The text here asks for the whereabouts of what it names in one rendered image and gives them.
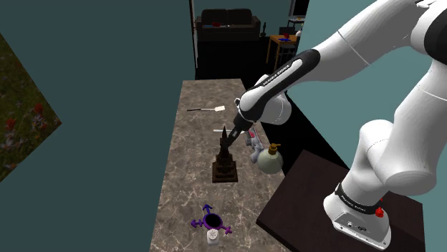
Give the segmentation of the dark robot stand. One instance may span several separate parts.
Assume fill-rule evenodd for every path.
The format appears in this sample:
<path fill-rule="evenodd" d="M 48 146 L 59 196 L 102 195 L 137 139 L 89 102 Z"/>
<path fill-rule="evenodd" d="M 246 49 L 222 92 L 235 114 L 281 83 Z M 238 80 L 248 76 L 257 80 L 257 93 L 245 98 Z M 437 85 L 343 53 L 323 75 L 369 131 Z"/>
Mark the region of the dark robot stand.
<path fill-rule="evenodd" d="M 323 200 L 346 173 L 347 169 L 302 151 L 257 224 L 292 252 L 426 252 L 422 204 L 391 192 L 383 198 L 392 231 L 386 250 L 336 231 Z"/>

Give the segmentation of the purple round holder with arrows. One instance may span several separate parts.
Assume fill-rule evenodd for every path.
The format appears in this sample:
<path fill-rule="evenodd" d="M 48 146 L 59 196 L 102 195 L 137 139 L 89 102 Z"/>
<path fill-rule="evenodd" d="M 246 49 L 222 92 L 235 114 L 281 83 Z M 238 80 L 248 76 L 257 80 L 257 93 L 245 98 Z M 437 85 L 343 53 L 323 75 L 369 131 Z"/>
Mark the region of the purple round holder with arrows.
<path fill-rule="evenodd" d="M 190 222 L 190 225 L 194 228 L 204 226 L 208 230 L 216 229 L 219 231 L 222 229 L 222 230 L 224 230 L 225 235 L 232 233 L 233 231 L 231 230 L 231 226 L 225 226 L 221 216 L 219 216 L 216 213 L 212 213 L 211 212 L 212 209 L 213 208 L 210 205 L 205 204 L 202 207 L 202 210 L 204 210 L 206 212 L 206 214 L 203 216 L 202 219 L 198 219 L 198 220 L 193 219 Z"/>

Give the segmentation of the dark brown tower figure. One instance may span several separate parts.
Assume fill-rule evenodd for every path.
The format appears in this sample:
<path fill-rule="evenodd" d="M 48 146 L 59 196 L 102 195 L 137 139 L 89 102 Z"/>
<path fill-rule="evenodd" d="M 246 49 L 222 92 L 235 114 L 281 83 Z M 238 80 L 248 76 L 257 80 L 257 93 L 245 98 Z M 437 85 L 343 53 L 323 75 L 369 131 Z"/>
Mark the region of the dark brown tower figure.
<path fill-rule="evenodd" d="M 213 183 L 237 183 L 239 181 L 236 162 L 229 152 L 229 147 L 226 145 L 227 138 L 226 127 L 223 127 L 220 138 L 220 150 L 216 155 L 216 160 L 212 163 Z"/>

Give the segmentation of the orange wooden side table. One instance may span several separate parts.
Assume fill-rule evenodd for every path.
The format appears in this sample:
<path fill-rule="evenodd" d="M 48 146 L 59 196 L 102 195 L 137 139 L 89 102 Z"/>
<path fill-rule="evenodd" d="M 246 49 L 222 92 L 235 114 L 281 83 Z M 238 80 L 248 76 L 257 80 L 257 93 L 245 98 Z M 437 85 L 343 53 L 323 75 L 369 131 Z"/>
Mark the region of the orange wooden side table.
<path fill-rule="evenodd" d="M 297 42 L 298 36 L 297 35 L 289 35 L 289 38 L 287 39 L 284 35 L 270 35 L 269 36 L 269 44 L 268 49 L 266 53 L 266 63 L 269 62 L 269 56 L 271 51 L 271 45 L 275 43 L 277 45 L 277 50 L 275 52 L 275 58 L 274 58 L 274 70 L 278 67 L 279 62 L 279 51 L 281 46 L 285 45 L 295 45 Z"/>

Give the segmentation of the round green soap dispenser bottle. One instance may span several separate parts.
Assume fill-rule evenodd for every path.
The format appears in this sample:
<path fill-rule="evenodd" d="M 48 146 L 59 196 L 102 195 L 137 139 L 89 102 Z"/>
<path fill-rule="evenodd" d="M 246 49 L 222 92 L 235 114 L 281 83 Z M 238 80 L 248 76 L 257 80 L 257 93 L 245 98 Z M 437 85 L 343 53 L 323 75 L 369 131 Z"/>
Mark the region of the round green soap dispenser bottle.
<path fill-rule="evenodd" d="M 258 156 L 257 164 L 263 173 L 276 174 L 282 170 L 284 164 L 283 157 L 278 151 L 280 144 L 272 143 L 265 150 L 262 150 Z"/>

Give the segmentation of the flower meadow wall picture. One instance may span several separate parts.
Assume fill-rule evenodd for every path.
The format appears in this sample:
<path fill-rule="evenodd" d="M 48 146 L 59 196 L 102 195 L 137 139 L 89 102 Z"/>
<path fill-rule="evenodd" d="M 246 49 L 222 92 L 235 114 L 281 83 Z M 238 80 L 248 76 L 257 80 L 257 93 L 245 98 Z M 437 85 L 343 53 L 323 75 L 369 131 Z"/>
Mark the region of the flower meadow wall picture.
<path fill-rule="evenodd" d="M 61 124 L 0 34 L 0 182 Z"/>

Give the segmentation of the black sofa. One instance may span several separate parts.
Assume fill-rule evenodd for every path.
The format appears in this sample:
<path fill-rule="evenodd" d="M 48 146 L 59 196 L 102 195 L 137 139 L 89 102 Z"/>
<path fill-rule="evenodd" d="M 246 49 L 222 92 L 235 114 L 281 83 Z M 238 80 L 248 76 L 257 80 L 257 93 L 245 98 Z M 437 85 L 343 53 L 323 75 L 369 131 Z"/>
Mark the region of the black sofa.
<path fill-rule="evenodd" d="M 204 9 L 195 25 L 200 42 L 253 42 L 261 22 L 250 9 Z"/>

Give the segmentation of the grey and red toy figure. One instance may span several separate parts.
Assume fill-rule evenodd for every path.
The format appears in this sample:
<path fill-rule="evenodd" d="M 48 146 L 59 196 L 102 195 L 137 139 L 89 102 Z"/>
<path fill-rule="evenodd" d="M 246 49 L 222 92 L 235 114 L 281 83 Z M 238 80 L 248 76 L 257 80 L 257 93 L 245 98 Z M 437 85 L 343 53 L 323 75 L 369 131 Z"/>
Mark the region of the grey and red toy figure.
<path fill-rule="evenodd" d="M 255 126 L 252 126 L 246 132 L 246 145 L 251 146 L 254 151 L 250 158 L 252 163 L 257 163 L 260 153 L 264 150 L 264 145 L 262 144 L 259 134 L 256 131 Z"/>

